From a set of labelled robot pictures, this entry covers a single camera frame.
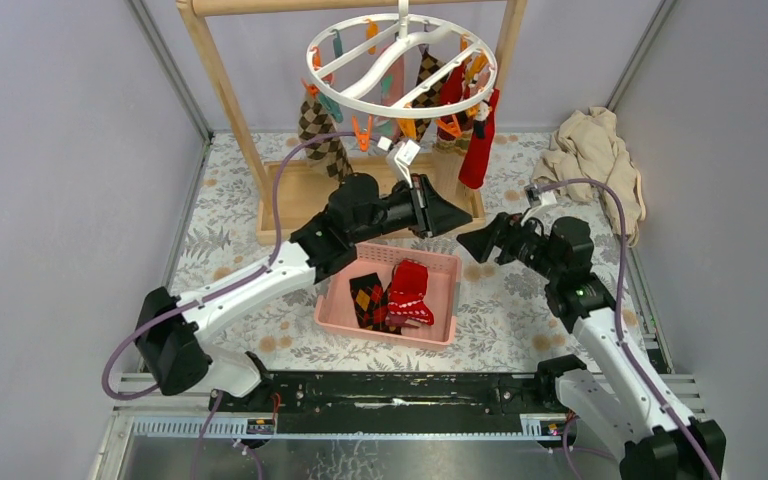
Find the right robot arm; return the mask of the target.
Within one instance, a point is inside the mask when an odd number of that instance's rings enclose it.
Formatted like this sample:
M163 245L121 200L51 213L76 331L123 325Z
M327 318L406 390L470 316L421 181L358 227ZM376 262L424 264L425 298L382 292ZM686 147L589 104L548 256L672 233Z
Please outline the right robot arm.
M699 419L632 342L620 304L592 271L587 222L499 214L488 226L457 237L478 262L518 261L544 277L552 314L589 353L609 385L599 387L584 363L566 355L539 363L533 386L543 410L578 415L617 460L624 479L719 479L726 438Z

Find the black red yellow argyle sock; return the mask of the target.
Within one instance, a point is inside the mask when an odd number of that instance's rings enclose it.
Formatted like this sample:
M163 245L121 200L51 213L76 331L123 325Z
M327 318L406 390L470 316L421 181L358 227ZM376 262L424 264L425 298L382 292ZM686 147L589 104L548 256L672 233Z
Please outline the black red yellow argyle sock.
M377 273L351 278L349 288L359 328L401 334L400 327L387 324L388 291Z

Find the red white patterned sock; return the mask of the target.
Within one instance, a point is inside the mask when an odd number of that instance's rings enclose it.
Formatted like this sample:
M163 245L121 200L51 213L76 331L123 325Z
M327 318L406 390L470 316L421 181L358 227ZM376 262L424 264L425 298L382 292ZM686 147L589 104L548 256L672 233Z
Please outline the red white patterned sock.
M389 316L432 326L435 323L434 313L426 304L428 282L429 270L424 264L411 259L403 259L396 264L388 288Z

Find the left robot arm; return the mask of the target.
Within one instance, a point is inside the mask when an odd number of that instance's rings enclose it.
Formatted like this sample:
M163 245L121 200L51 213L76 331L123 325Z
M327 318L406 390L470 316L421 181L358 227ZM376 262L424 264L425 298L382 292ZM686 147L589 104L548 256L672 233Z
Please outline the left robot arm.
M295 290L320 283L358 257L360 243L407 230L433 238L469 224L472 216L436 192L424 174L400 180L387 195L369 174L349 175L330 193L322 211L266 259L180 296L164 287L143 300L134 345L164 396L212 384L248 411L269 401L270 385L250 357L223 360L210 339L229 324Z

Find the beige purple striped sock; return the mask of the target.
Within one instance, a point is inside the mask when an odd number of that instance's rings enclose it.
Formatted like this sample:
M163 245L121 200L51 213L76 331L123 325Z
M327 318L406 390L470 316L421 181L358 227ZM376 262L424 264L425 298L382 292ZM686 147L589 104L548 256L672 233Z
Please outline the beige purple striped sock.
M385 325L391 330L400 330L404 328L419 329L425 325L424 322L415 318L402 315L388 315L385 319Z

